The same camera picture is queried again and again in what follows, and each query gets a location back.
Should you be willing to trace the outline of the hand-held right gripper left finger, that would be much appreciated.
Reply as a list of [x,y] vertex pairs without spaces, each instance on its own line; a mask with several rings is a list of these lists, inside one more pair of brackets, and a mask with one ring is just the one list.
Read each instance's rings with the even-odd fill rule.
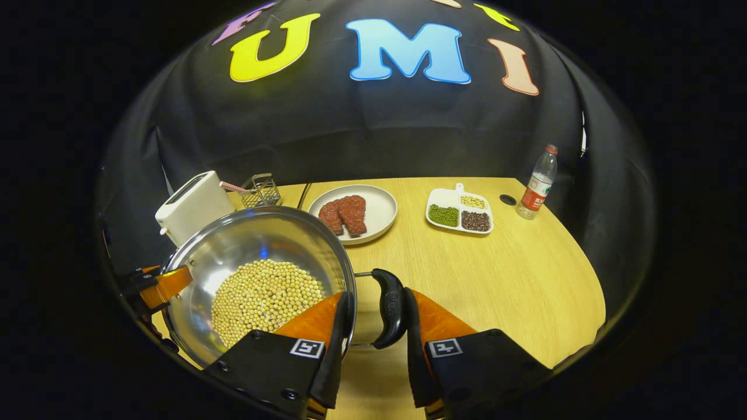
[[335,293],[275,333],[253,330],[205,371],[280,418],[323,419],[336,406],[350,301]]

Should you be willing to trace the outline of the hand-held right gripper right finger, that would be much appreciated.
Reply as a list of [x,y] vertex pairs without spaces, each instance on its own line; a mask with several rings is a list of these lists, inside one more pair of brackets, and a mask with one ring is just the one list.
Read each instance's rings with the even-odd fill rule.
[[424,293],[404,289],[407,367],[427,419],[525,419],[508,403],[552,370],[497,328],[478,331]]

